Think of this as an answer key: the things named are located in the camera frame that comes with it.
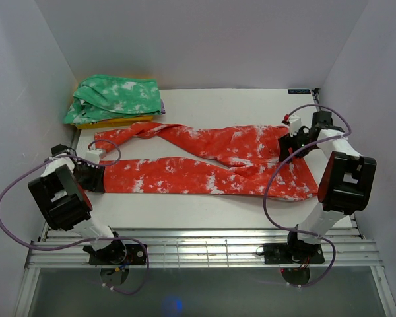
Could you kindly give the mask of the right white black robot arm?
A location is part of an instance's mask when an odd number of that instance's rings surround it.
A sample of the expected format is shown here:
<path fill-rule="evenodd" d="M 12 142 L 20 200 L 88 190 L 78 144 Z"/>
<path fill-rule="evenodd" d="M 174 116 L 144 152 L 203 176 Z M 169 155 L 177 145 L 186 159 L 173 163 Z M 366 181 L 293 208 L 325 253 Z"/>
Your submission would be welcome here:
<path fill-rule="evenodd" d="M 286 115 L 282 122 L 288 126 L 288 133 L 278 139 L 281 162 L 298 149 L 302 151 L 296 158 L 321 149 L 328 159 L 318 186 L 318 204 L 288 234 L 285 245 L 286 257 L 301 262 L 318 254 L 321 237 L 338 221 L 366 208 L 377 163 L 350 145 L 344 129 L 333 124 L 329 111 L 314 112 L 310 127 L 303 126 L 300 117 L 294 114 Z"/>

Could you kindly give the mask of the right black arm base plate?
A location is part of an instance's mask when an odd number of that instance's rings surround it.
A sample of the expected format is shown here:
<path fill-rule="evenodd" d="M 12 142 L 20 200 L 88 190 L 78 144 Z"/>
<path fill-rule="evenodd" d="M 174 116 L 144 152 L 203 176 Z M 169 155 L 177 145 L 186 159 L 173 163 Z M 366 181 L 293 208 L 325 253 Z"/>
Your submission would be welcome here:
<path fill-rule="evenodd" d="M 286 243 L 264 244 L 263 256 L 266 264 L 324 264 L 325 258 L 320 244 L 308 244 L 297 248 Z"/>

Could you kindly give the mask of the red tie-dye trousers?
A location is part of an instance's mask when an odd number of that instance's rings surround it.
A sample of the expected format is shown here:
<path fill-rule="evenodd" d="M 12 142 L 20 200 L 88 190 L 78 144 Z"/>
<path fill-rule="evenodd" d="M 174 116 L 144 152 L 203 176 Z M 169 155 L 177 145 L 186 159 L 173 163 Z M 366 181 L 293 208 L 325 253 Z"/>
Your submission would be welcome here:
<path fill-rule="evenodd" d="M 94 139 L 98 149 L 109 153 L 134 137 L 160 137 L 194 156 L 121 160 L 105 169 L 107 193 L 267 194 L 274 199 L 304 201 L 318 191 L 305 160 L 296 158 L 276 170 L 278 138 L 286 133 L 286 127 L 269 125 L 194 129 L 139 122 L 126 129 L 96 133 Z"/>

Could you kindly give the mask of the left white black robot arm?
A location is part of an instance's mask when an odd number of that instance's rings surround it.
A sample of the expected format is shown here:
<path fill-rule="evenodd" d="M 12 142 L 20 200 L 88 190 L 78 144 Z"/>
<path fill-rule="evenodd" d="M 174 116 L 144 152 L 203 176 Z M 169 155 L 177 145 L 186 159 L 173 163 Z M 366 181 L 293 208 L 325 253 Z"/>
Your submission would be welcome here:
<path fill-rule="evenodd" d="M 92 148 L 80 160 L 75 158 L 74 149 L 56 145 L 51 148 L 51 162 L 38 178 L 28 183 L 28 189 L 53 230 L 77 233 L 90 243 L 85 252 L 106 264 L 120 264 L 127 259 L 127 248 L 115 239 L 116 231 L 92 214 L 86 194 L 104 192 L 105 168 L 99 166 L 103 153 Z"/>

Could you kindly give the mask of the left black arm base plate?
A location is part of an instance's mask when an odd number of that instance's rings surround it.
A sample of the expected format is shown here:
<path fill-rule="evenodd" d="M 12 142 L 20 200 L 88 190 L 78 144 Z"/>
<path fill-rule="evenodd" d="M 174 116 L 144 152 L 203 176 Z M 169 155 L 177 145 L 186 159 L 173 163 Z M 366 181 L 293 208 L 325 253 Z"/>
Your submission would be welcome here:
<path fill-rule="evenodd" d="M 95 251 L 91 246 L 84 246 L 84 252 L 89 254 L 90 265 L 145 265 L 147 263 L 145 251 L 138 244 L 126 244 L 112 250 Z"/>

